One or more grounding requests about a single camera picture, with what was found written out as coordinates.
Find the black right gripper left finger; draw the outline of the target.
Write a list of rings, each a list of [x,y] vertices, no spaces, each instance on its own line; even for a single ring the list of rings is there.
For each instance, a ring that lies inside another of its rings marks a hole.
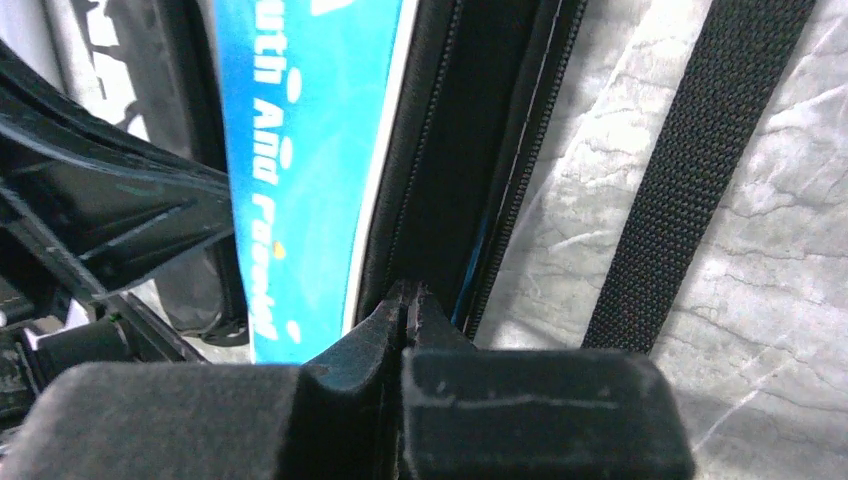
[[[5,479],[393,479],[406,286],[303,365],[84,363],[36,401]]]

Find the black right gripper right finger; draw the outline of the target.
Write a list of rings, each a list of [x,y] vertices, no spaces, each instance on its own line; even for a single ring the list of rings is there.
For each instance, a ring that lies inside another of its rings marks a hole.
[[[690,479],[671,387],[617,350],[486,350],[410,289],[402,356],[407,479]]]

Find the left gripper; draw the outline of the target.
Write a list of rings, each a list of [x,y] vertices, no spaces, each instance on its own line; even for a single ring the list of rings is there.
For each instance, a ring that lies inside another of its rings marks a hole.
[[[1,420],[86,362],[198,362],[132,289],[233,232],[227,178],[91,115],[1,50]]]

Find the blue racket cover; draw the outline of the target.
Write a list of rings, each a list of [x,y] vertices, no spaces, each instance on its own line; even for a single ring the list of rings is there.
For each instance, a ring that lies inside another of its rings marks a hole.
[[[648,353],[812,10],[715,1],[583,346]],[[220,1],[228,171],[254,362],[366,322],[470,346],[582,1]]]

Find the black racket cover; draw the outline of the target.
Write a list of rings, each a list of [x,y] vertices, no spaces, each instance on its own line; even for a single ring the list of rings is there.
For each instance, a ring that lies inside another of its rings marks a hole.
[[[221,105],[200,3],[109,1],[105,14],[150,142],[177,156],[181,173],[224,175]],[[247,306],[233,236],[169,262],[154,280],[179,333],[218,347],[246,344]]]

